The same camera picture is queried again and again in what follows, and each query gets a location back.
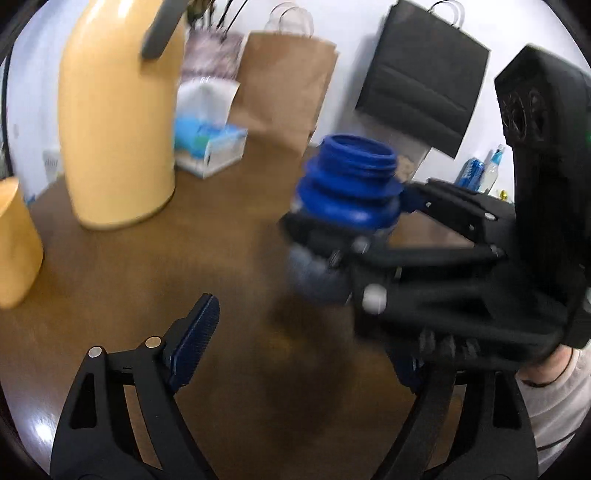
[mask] person's hand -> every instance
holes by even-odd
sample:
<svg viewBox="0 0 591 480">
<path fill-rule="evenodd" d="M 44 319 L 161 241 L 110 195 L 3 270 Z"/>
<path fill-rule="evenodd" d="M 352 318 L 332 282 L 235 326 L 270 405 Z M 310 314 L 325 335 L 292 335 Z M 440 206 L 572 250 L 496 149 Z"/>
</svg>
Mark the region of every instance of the person's hand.
<svg viewBox="0 0 591 480">
<path fill-rule="evenodd" d="M 560 345 L 552 355 L 541 363 L 528 365 L 517 372 L 517 378 L 535 385 L 548 385 L 554 382 L 569 365 L 573 349 Z"/>
</svg>

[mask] black paper bag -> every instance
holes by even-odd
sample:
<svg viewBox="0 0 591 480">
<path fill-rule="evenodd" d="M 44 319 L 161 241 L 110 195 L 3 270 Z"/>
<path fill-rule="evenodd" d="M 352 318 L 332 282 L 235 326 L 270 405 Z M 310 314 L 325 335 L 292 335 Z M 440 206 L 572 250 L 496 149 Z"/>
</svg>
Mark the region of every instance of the black paper bag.
<svg viewBox="0 0 591 480">
<path fill-rule="evenodd" d="M 488 56 L 459 28 L 400 0 L 390 9 L 357 109 L 455 157 Z"/>
</svg>

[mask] yellow container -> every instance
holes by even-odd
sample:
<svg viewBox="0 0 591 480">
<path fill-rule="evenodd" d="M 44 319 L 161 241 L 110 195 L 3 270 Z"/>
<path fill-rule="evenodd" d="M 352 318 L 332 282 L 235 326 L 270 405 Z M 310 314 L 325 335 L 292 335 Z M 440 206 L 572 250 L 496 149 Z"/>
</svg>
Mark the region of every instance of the yellow container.
<svg viewBox="0 0 591 480">
<path fill-rule="evenodd" d="M 18 180 L 0 181 L 0 308 L 27 295 L 43 261 L 43 245 L 18 191 Z"/>
<path fill-rule="evenodd" d="M 146 60 L 141 54 L 161 4 L 91 0 L 64 49 L 61 153 L 74 212 L 88 228 L 146 218 L 174 192 L 174 110 L 184 53 L 180 15 L 161 55 Z M 186 0 L 177 2 L 179 11 L 186 6 Z"/>
</svg>

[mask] white plastic bag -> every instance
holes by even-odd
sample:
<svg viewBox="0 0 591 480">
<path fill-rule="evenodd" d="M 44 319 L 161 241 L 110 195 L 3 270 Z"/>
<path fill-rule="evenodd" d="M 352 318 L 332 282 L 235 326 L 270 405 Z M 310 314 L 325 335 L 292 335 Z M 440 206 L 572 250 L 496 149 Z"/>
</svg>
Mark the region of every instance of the white plastic bag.
<svg viewBox="0 0 591 480">
<path fill-rule="evenodd" d="M 230 107 L 240 83 L 204 77 L 182 83 L 177 95 L 177 117 L 190 116 L 222 127 L 228 122 Z"/>
</svg>

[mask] white sleeve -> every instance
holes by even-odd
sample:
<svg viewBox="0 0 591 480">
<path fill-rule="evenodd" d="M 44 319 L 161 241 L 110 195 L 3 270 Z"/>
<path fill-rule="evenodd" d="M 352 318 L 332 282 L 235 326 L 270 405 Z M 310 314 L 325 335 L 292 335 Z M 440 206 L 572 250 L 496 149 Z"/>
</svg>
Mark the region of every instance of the white sleeve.
<svg viewBox="0 0 591 480">
<path fill-rule="evenodd" d="M 591 342 L 573 351 L 566 370 L 550 385 L 517 383 L 530 415 L 541 475 L 564 451 L 591 408 Z"/>
</svg>

